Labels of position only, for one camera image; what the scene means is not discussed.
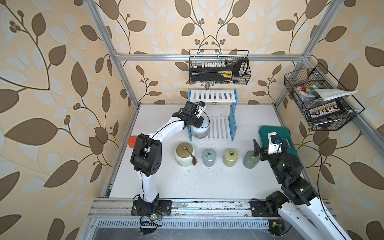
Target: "jar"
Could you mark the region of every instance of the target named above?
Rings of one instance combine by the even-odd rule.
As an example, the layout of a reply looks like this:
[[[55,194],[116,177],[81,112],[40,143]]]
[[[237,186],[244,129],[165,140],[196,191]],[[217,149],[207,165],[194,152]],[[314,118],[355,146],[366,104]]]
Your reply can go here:
[[[204,118],[199,128],[191,125],[191,133],[195,138],[205,138],[209,133],[209,120]]]
[[[254,168],[259,161],[260,156],[255,156],[254,151],[248,151],[243,158],[244,166],[250,169]]]
[[[176,162],[183,167],[189,167],[192,165],[192,155],[195,155],[195,148],[187,142],[180,143],[174,152]]]
[[[233,167],[238,159],[239,155],[233,149],[228,149],[223,157],[224,165],[227,167]]]
[[[207,167],[211,167],[215,164],[216,152],[212,149],[206,149],[203,152],[203,163]]]

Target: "vent grille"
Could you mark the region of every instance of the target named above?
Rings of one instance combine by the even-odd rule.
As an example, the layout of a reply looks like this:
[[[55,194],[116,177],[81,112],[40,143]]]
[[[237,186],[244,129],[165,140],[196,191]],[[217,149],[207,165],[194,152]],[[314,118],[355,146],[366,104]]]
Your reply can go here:
[[[212,220],[212,219],[162,219],[154,221],[162,228],[210,228],[210,229],[269,229],[268,220]],[[138,219],[108,219],[100,220],[98,227],[102,228],[138,228]]]

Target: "brown leaf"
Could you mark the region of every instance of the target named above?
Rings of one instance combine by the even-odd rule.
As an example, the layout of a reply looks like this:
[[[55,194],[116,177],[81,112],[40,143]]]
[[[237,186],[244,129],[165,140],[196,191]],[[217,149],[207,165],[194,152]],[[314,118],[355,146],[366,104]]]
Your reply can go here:
[[[64,240],[75,240],[76,239],[76,236],[77,236],[77,233],[79,232],[79,227],[78,228],[75,228],[73,231],[71,231],[67,237],[64,239]]]
[[[185,0],[175,0],[175,7],[177,12],[183,18],[187,18],[191,15],[191,6]]]
[[[128,23],[128,28],[131,31],[142,31],[144,30],[145,26],[147,25],[147,22],[141,21],[141,20],[132,20]]]
[[[277,52],[274,52],[274,53],[271,53],[271,54],[285,54],[285,51],[277,51]]]
[[[110,59],[107,59],[107,68],[108,68],[109,74],[112,76],[112,62]]]
[[[110,19],[116,20],[119,17],[119,6],[115,0],[99,0],[100,8]]]
[[[150,92],[148,93],[148,95],[149,95],[149,96],[152,96],[152,97],[159,96],[160,94],[161,94],[161,93],[156,92],[156,91],[150,91]]]
[[[73,0],[73,3],[76,5],[76,6],[81,6],[83,5],[83,0]]]
[[[256,100],[252,100],[252,99],[248,100],[248,105],[256,105],[256,104],[260,104],[260,103]]]
[[[156,86],[158,81],[151,81],[148,83],[149,86]]]
[[[39,146],[51,141],[57,131],[50,121],[32,118],[14,126],[4,136],[22,144]]]
[[[308,19],[316,17],[327,4],[327,0],[310,0],[305,9],[305,16]]]
[[[383,176],[370,166],[362,162],[353,162],[349,167],[351,168],[353,175],[355,175],[355,177],[359,179],[360,182],[372,188],[384,190]]]
[[[181,95],[183,98],[188,99],[188,95],[189,95],[189,93],[186,92],[186,91],[180,91],[180,95]]]
[[[144,75],[144,70],[139,65],[136,65],[136,71],[141,75]]]
[[[275,67],[275,69],[272,71],[272,75],[276,75],[278,72],[280,72],[280,70],[281,70],[281,64]]]
[[[69,160],[63,163],[48,178],[44,184],[44,187],[58,187],[63,185],[71,179],[71,177],[76,173],[78,167],[79,163],[76,160]]]
[[[91,176],[91,180],[89,181],[90,183],[94,182],[96,180],[96,178],[100,175],[102,167],[103,166],[101,165],[101,163],[99,163],[96,166],[96,168],[93,170],[93,173],[92,173],[92,176]]]
[[[313,135],[313,143],[316,145],[322,144],[328,139],[329,131],[316,131]]]
[[[41,13],[36,14],[32,19],[32,30],[36,36],[40,36],[45,32],[46,23]]]
[[[276,22],[276,26],[280,31],[291,31],[296,23],[290,19],[284,19]]]
[[[0,201],[12,191],[19,177],[20,172],[14,172],[0,179]]]
[[[325,36],[325,41],[327,42],[336,41],[337,39],[341,38],[344,35],[346,30],[347,28],[344,26],[336,26],[332,28],[331,30],[329,30],[329,32]]]
[[[51,228],[48,232],[47,240],[60,240],[64,233],[64,222],[59,218],[55,218],[52,221]]]
[[[238,28],[238,26],[235,23],[228,23],[227,32],[231,36],[238,36],[238,35],[240,35],[239,28]]]
[[[95,64],[96,73],[99,73],[103,69],[103,65],[104,65],[104,58],[98,58]]]
[[[96,155],[101,154],[104,149],[103,144],[95,137],[89,138],[89,146],[91,147],[91,151]]]
[[[19,214],[11,214],[0,217],[0,235],[15,225],[21,217],[22,216]]]
[[[366,46],[365,58],[374,67],[384,65],[384,51],[381,49]]]
[[[237,55],[237,48],[233,49],[228,53],[228,55]]]
[[[356,5],[356,0],[344,0],[344,5],[347,7],[353,7]]]
[[[165,100],[157,100],[156,102],[154,102],[154,104],[165,105],[166,101]]]
[[[352,240],[363,240],[363,238],[361,236],[359,236],[357,233],[351,231],[351,230],[347,230],[348,232],[348,235],[350,236],[350,238]]]
[[[327,64],[327,62],[326,62],[324,59],[319,58],[319,59],[317,60],[317,63],[320,63],[320,64],[319,64],[319,68],[320,68],[320,70],[321,70],[323,73],[327,74],[327,73],[328,73],[328,64]]]
[[[111,31],[111,28],[110,28],[109,26],[106,26],[106,28],[107,28],[109,37],[112,39],[112,31]]]
[[[181,36],[190,36],[195,31],[195,24],[187,23],[181,31]]]
[[[99,141],[102,144],[105,144],[108,140],[108,133],[103,127],[96,127],[95,128],[96,138],[99,139]]]
[[[235,18],[239,18],[245,14],[249,7],[250,0],[239,0],[237,1],[232,8],[232,15]]]
[[[126,98],[127,98],[127,91],[125,91],[125,89],[122,89],[122,90],[120,91],[120,96],[121,96],[122,98],[126,99]]]
[[[312,35],[315,32],[316,28],[317,28],[317,25],[313,25],[313,28],[312,28],[311,33],[310,33],[310,38],[312,37]]]
[[[299,124],[299,130],[300,130],[300,133],[303,137],[308,136],[307,128],[304,126],[304,124],[302,122],[300,122],[300,124]]]
[[[345,91],[353,91],[356,89],[358,82],[358,72],[354,65],[350,63],[341,74],[337,88]]]
[[[331,172],[324,164],[320,166],[320,171],[325,180],[327,180],[329,183],[335,184],[335,180],[333,179]]]
[[[188,71],[188,65],[185,63],[175,63],[175,65],[181,70],[181,71]]]
[[[11,89],[0,89],[0,113],[3,113],[19,101],[19,93]]]
[[[49,61],[51,62],[52,65],[58,66],[64,61],[65,53],[66,53],[65,45],[52,48],[48,53]]]
[[[71,74],[72,86],[80,95],[80,97],[84,97],[88,91],[88,81],[85,73],[78,62],[75,63],[72,69]]]
[[[109,107],[111,106],[111,95],[109,94],[109,90],[107,87],[105,87],[104,89],[101,105],[103,106],[104,112],[108,112]]]
[[[257,92],[253,92],[253,94],[261,97],[261,96],[264,96],[266,94],[266,92],[265,91],[257,91]]]
[[[119,121],[116,121],[115,125],[113,126],[112,135],[116,136],[119,130]]]
[[[96,31],[90,25],[85,24],[85,25],[81,26],[80,29],[83,32],[84,36],[86,38],[88,38],[89,40],[91,40],[91,41],[96,41],[97,40]]]
[[[366,232],[369,240],[383,240],[384,230],[379,221],[371,221],[367,224]]]
[[[266,86],[266,81],[259,80],[257,81],[257,84],[259,84],[260,86]]]
[[[287,98],[284,98],[283,105],[284,105],[284,108],[286,109],[288,106],[288,99]]]
[[[335,151],[336,145],[336,139],[327,139],[319,146],[319,152],[323,156],[330,156]]]

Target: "orange box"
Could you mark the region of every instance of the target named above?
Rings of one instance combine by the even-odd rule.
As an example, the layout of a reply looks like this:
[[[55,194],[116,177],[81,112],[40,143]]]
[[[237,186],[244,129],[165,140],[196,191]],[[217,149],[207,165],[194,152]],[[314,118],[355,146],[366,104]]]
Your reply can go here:
[[[137,137],[132,137],[132,136],[129,138],[128,146],[129,146],[130,148],[133,148],[133,147],[135,146],[136,139],[137,139]]]

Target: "floor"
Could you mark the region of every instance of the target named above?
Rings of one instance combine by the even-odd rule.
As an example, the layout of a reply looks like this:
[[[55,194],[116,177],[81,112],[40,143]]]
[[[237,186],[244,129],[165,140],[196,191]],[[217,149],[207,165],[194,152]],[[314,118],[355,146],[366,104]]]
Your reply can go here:
[[[134,125],[132,136],[149,134],[159,129],[182,105],[142,105]],[[228,116],[229,105],[208,105],[209,116]],[[264,199],[280,190],[267,161],[248,169],[242,164],[247,151],[253,150],[253,138],[261,144],[260,126],[280,126],[272,105],[239,105],[236,109],[238,129],[233,142],[225,140],[189,141],[185,128],[162,146],[162,164],[156,173],[160,198],[174,199]],[[182,142],[190,142],[196,149],[197,165],[181,167],[173,156],[174,149]],[[202,153],[211,148],[216,151],[215,165],[206,167]],[[233,167],[223,164],[222,156],[235,149],[239,158]],[[109,197],[132,198],[141,191],[137,172],[130,163],[132,148],[127,147]]]

